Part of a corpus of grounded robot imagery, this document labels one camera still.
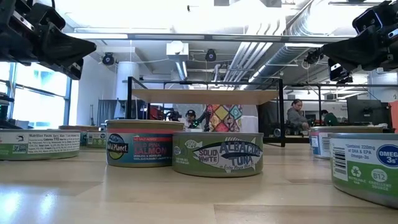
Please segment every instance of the black metal frame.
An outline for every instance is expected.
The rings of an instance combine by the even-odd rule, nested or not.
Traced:
[[[214,85],[259,85],[259,86],[266,86],[266,88],[270,88],[273,85],[275,85],[279,97],[277,98],[277,102],[279,106],[277,106],[277,114],[279,117],[279,123],[280,123],[280,137],[278,138],[270,138],[270,137],[264,137],[263,138],[263,143],[264,144],[272,144],[272,143],[280,143],[281,147],[285,147],[286,143],[294,143],[294,144],[300,144],[300,143],[308,143],[309,138],[287,138],[285,136],[285,109],[284,109],[284,86],[291,86],[291,87],[306,87],[306,86],[315,86],[318,88],[318,100],[303,100],[303,101],[317,101],[319,102],[319,120],[320,124],[322,125],[322,104],[321,102],[323,101],[333,101],[333,100],[322,100],[321,99],[321,90],[323,86],[333,86],[333,87],[397,87],[397,85],[363,85],[363,84],[352,84],[352,85],[346,85],[346,84],[322,84],[322,83],[283,83],[283,79],[279,77],[271,77],[272,81],[271,83],[252,83],[252,82],[204,82],[204,81],[166,81],[163,82],[163,89],[165,89],[166,84],[174,83],[174,84],[180,84],[180,85],[192,85],[192,84],[204,84],[207,86],[209,84],[214,84]],[[143,88],[147,89],[139,80],[136,80],[133,77],[128,77],[127,79],[127,108],[130,108],[129,110],[131,111],[131,99],[132,99],[132,82],[136,82],[138,85],[142,86]],[[147,109],[147,118],[149,118],[149,108],[150,108],[150,103],[147,104],[148,109]],[[126,119],[131,119],[131,113],[126,113]]]

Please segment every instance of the security camera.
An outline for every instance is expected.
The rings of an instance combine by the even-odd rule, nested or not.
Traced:
[[[113,65],[114,61],[113,53],[111,52],[106,52],[105,56],[102,58],[102,63],[107,66]]]
[[[208,49],[205,59],[208,62],[214,62],[217,59],[216,52],[213,49]]]

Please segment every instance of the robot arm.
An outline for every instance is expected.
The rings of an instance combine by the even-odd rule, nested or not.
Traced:
[[[384,1],[370,7],[353,21],[357,36],[325,44],[308,53],[308,63],[316,63],[324,55],[341,65],[347,72],[356,68],[371,71],[398,68],[398,3]]]
[[[41,65],[79,80],[92,42],[61,32],[65,20],[53,7],[24,0],[0,1],[0,61]]]

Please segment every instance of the blue circle badge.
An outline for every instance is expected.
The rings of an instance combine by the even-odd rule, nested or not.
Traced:
[[[389,167],[398,167],[398,147],[395,145],[383,145],[377,150],[379,161]]]

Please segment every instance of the computer monitor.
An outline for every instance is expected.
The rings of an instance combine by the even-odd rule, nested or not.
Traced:
[[[390,123],[389,109],[380,100],[347,99],[349,123]]]

